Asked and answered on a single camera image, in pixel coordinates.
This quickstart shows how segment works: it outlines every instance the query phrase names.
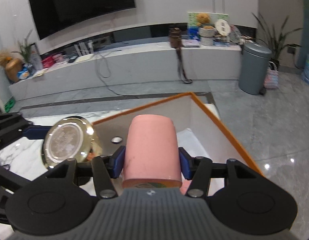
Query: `pink cup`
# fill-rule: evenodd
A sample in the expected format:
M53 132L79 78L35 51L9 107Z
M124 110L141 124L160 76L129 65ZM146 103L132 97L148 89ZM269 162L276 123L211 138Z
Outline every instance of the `pink cup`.
M123 179L124 188L181 187L177 135L170 118L145 114L132 120Z
M182 186L180 188L180 192L181 192L182 195L185 195L187 193L187 190L188 190L191 182L192 182L192 180L184 180L182 182Z

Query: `wall socket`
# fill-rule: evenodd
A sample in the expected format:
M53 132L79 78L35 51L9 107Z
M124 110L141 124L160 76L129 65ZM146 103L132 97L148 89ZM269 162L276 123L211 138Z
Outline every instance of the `wall socket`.
M293 55L296 54L296 47L288 46L287 52Z

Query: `green plant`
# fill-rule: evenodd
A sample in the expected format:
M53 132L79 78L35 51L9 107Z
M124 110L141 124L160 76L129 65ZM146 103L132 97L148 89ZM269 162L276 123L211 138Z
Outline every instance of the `green plant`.
M26 63L30 63L31 45L28 43L28 39L31 33L32 33L32 30L29 31L27 37L24 39L24 43L21 43L20 41L18 41L18 46L20 49L19 54L24 58L24 61Z
M257 19L265 33L266 41L264 41L264 43L266 43L267 47L272 51L272 59L279 60L281 52L288 46L300 47L300 45L297 44L285 44L286 39L290 34L302 30L302 28L297 28L290 32L283 33L284 28L289 20L289 16L286 17L284 23L282 24L279 35L276 34L274 24L272 25L272 31L270 31L269 25L266 23L264 17L261 14L260 19L254 13L253 16Z

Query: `white box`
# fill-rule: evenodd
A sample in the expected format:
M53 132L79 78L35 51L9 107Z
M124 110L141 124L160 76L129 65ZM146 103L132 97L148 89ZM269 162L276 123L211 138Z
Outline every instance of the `white box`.
M103 154L113 154L118 145L111 139L121 137L126 145L132 119L140 114L169 117L176 128L178 146L192 156L205 156L215 163L235 158L262 174L250 155L224 124L192 92L179 94L154 103L131 109L93 123L102 142ZM118 193L120 183L115 183ZM212 179L208 195L224 187L223 179Z

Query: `marble table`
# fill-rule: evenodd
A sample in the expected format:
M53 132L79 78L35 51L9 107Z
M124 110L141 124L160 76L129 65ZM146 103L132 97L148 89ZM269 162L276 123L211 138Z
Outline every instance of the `marble table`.
M205 105L213 114L220 118L214 105ZM27 118L27 120L32 121L35 125L54 125L62 118L78 115L86 118L89 122L94 122L123 111L126 110L52 115ZM41 160L42 142L43 140L28 140L25 137L15 141L0 151L1 165L10 164L11 172L26 179L34 180L47 171ZM92 180L86 185L81 186L81 188L86 190L90 195L96 195ZM0 240L8 238L12 233L13 230L10 225L0 224Z

